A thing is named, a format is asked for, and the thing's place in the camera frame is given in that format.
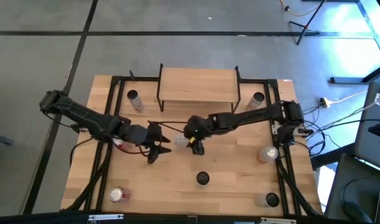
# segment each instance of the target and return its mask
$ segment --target can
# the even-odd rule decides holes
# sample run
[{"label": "can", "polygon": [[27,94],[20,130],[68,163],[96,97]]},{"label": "can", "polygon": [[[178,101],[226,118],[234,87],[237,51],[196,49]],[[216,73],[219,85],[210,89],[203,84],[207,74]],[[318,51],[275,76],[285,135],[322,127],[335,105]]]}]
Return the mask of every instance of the can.
[{"label": "can", "polygon": [[178,147],[187,147],[190,140],[184,137],[184,134],[177,134],[175,137],[175,145]]},{"label": "can", "polygon": [[130,199],[132,192],[129,189],[124,189],[122,187],[114,187],[111,191],[111,201],[112,202],[124,202]]},{"label": "can", "polygon": [[260,106],[260,104],[262,104],[263,100],[264,100],[263,93],[256,92],[255,94],[253,94],[251,100],[249,101],[248,105],[246,106],[246,109],[247,110],[255,110],[257,107]]},{"label": "can", "polygon": [[254,204],[259,207],[274,208],[279,205],[279,197],[275,193],[255,194]]},{"label": "can", "polygon": [[278,149],[274,146],[264,147],[259,154],[259,159],[263,162],[272,162],[278,156]]},{"label": "can", "polygon": [[127,98],[137,112],[142,112],[144,110],[144,105],[142,104],[140,95],[136,90],[130,90],[127,93]]}]

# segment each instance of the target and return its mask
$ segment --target wooden platform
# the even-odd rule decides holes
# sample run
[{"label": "wooden platform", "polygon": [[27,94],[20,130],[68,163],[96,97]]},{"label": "wooden platform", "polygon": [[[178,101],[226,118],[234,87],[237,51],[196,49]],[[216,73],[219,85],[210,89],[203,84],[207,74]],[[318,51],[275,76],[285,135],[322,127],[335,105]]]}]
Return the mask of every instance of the wooden platform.
[{"label": "wooden platform", "polygon": [[[95,76],[87,107],[99,113],[104,111],[110,80],[111,76]],[[244,111],[254,92],[264,92],[263,86],[258,84],[241,84],[240,88],[243,100],[237,113]],[[125,82],[124,96],[129,90],[137,90],[145,106],[143,113],[137,113],[124,97],[119,115],[131,119],[133,124],[147,126],[147,120],[186,121],[193,114],[207,117],[210,113],[230,110],[229,104],[180,102],[171,103],[169,110],[160,112],[155,98],[157,82]],[[290,80],[279,80],[279,91],[282,100],[295,100],[294,87]],[[172,126],[180,129],[184,127],[181,124]],[[177,134],[165,127],[162,127],[162,131],[172,141]],[[81,133],[78,142],[87,138],[88,133]],[[296,138],[296,141],[305,143],[303,138]],[[261,208],[253,203],[255,193],[275,192],[279,195],[275,164],[265,164],[257,160],[259,151],[271,144],[270,127],[266,121],[239,127],[224,136],[208,138],[204,141],[204,156],[193,155],[190,148],[178,148],[170,143],[164,146],[171,148],[172,152],[160,155],[155,163],[150,165],[141,155],[125,154],[114,148],[103,211],[282,216],[281,204],[276,208]],[[69,206],[88,183],[95,149],[95,141],[76,149],[62,208]],[[131,150],[138,151],[138,148],[132,147]],[[297,145],[291,146],[290,150],[297,186],[312,207],[321,212],[308,151]],[[209,173],[208,185],[197,184],[196,174],[200,171]],[[130,201],[110,201],[110,191],[116,186],[132,190]],[[93,195],[93,208],[97,193],[98,190]],[[293,213],[293,201],[288,187],[287,197],[290,211]]]},{"label": "wooden platform", "polygon": [[236,103],[236,70],[163,68],[159,98],[163,101]]}]

